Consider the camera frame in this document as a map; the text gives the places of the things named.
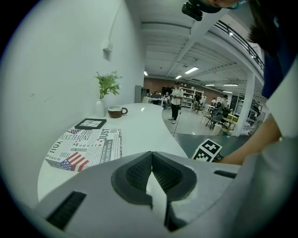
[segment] table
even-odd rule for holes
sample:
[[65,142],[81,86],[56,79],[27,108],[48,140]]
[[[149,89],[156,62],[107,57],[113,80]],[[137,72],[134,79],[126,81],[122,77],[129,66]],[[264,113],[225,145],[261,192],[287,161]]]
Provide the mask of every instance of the table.
[[[166,152],[187,158],[186,153],[170,134],[162,119],[163,108],[152,104],[127,104],[128,114],[112,119],[107,114],[102,128],[121,128],[122,156],[146,151]],[[72,178],[77,172],[51,167],[43,161],[38,177],[37,193],[41,201],[52,190]]]
[[231,119],[227,119],[227,118],[223,118],[223,119],[224,119],[226,122],[229,123],[228,130],[229,130],[229,128],[231,127],[232,124],[236,124],[236,122],[235,122],[235,121],[232,121]]
[[211,106],[209,104],[205,104],[205,108],[208,110],[211,110],[211,109],[214,109],[215,107],[214,106]]
[[160,106],[163,107],[163,101],[164,101],[164,99],[154,99],[154,98],[149,98],[149,102],[150,102],[151,100],[152,100],[152,101],[161,101],[162,103],[161,103]]

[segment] white wall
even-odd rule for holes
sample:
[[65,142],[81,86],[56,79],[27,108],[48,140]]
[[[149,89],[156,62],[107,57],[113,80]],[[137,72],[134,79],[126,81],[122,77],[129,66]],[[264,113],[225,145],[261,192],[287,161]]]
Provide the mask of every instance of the white wall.
[[[23,20],[0,66],[1,168],[17,199],[37,204],[37,180],[50,146],[92,115],[99,96],[96,71],[118,70],[120,95],[106,106],[134,102],[143,85],[145,44],[131,2],[42,1]],[[112,54],[102,43],[111,32]]]

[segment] gray floor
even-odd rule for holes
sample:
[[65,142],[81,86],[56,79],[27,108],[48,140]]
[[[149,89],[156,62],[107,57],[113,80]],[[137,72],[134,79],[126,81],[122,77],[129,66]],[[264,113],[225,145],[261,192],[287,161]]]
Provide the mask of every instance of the gray floor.
[[212,130],[206,126],[205,118],[202,120],[202,113],[198,114],[183,107],[181,114],[178,114],[176,124],[168,120],[172,116],[170,109],[164,110],[162,113],[163,121],[171,133],[190,134],[190,135],[212,135]]
[[169,109],[164,110],[163,121],[188,158],[191,158],[197,147],[206,139],[220,144],[223,147],[220,153],[222,156],[226,156],[241,147],[250,138],[250,136],[213,136],[212,130],[204,123],[205,119],[202,120],[201,113],[196,114],[185,107],[182,108],[181,115],[178,115],[176,124],[172,124],[168,120],[171,113],[172,111]]

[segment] chair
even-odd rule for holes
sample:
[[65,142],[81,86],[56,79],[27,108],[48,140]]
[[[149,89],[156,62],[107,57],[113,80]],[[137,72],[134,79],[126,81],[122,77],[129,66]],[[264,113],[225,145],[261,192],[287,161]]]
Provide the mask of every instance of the chair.
[[223,117],[224,117],[223,115],[213,116],[213,117],[211,118],[210,130],[211,130],[212,122],[213,122],[214,125],[215,125],[215,123],[219,123],[220,120],[221,120]]
[[213,116],[216,116],[217,114],[218,114],[218,109],[217,108],[214,108],[213,111],[211,112],[210,117],[208,118],[209,120],[208,120],[206,126],[208,125],[208,123],[210,122],[210,120],[212,120],[212,117]]

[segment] black square marker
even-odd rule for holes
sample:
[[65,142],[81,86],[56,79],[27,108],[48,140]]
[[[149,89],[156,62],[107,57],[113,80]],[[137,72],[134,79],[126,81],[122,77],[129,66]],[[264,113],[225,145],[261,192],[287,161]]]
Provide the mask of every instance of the black square marker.
[[212,159],[212,157],[205,151],[203,151],[201,148],[199,148],[196,155],[194,156],[194,159],[209,162]]
[[211,140],[207,140],[204,144],[201,145],[204,149],[211,152],[212,154],[216,154],[218,150],[220,149],[220,146],[215,144]]

